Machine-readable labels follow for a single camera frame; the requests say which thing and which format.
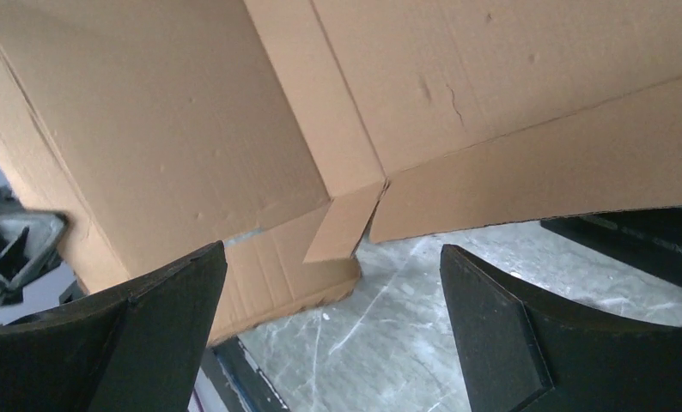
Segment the folded cardboard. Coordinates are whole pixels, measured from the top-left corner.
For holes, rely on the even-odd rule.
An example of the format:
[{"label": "folded cardboard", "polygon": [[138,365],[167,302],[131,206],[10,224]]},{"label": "folded cardboard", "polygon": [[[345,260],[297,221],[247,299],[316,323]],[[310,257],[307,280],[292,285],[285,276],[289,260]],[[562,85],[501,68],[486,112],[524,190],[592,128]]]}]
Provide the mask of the folded cardboard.
[{"label": "folded cardboard", "polygon": [[682,204],[682,0],[0,1],[0,166],[91,291],[262,231],[221,339],[349,293],[369,223]]}]

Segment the box flap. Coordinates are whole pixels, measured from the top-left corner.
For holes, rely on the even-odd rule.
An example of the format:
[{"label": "box flap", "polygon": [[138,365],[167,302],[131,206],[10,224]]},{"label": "box flap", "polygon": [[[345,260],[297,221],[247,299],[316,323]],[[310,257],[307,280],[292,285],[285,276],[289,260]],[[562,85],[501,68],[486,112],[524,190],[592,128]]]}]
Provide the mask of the box flap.
[{"label": "box flap", "polygon": [[374,242],[682,205],[682,78],[391,177]]},{"label": "box flap", "polygon": [[305,261],[320,262],[353,256],[384,187],[385,183],[380,182],[333,199],[308,248]]},{"label": "box flap", "polygon": [[387,176],[682,76],[682,0],[313,3]]},{"label": "box flap", "polygon": [[326,189],[342,196],[384,179],[312,2],[246,0]]},{"label": "box flap", "polygon": [[24,98],[0,116],[26,110],[36,129],[0,138],[38,152],[11,148],[10,165],[51,156],[72,190],[55,204],[80,199],[80,224],[134,276],[329,201],[244,3],[146,4],[0,2],[0,58]]},{"label": "box flap", "polygon": [[327,210],[320,208],[227,248],[227,293],[220,298],[211,344],[351,294],[361,275],[354,258],[303,263]]}]

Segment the gray floor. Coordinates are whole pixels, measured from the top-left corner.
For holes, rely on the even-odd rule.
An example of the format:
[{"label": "gray floor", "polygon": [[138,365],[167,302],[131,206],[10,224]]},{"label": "gray floor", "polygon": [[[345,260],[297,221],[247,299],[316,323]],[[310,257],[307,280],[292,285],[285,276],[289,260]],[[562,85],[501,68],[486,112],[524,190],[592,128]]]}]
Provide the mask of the gray floor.
[{"label": "gray floor", "polygon": [[487,227],[363,243],[349,299],[241,339],[294,412],[470,410],[439,277],[445,243],[542,288],[629,318],[682,325],[682,288],[542,229]]}]

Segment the black device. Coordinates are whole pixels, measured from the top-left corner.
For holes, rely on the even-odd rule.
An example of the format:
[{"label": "black device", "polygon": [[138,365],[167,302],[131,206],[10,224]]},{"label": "black device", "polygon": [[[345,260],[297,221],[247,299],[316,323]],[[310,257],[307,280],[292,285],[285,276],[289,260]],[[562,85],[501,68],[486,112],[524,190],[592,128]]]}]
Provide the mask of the black device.
[{"label": "black device", "polygon": [[0,188],[0,307],[21,303],[24,287],[60,265],[67,226],[62,214],[25,210]]},{"label": "black device", "polygon": [[473,412],[682,412],[682,327],[567,300],[458,246],[440,272]]},{"label": "black device", "polygon": [[0,411],[185,411],[226,270],[209,245],[0,325]]},{"label": "black device", "polygon": [[682,208],[565,217],[540,224],[682,287]]}]

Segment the cardboard box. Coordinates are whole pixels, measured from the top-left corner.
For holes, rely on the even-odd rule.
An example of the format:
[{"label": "cardboard box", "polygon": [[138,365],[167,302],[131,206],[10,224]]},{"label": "cardboard box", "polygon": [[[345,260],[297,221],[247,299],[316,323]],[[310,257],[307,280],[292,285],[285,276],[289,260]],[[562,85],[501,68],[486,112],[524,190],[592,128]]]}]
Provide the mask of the cardboard box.
[{"label": "cardboard box", "polygon": [[91,291],[262,229],[221,339],[348,294],[369,223],[682,204],[682,0],[0,1],[0,165]]}]

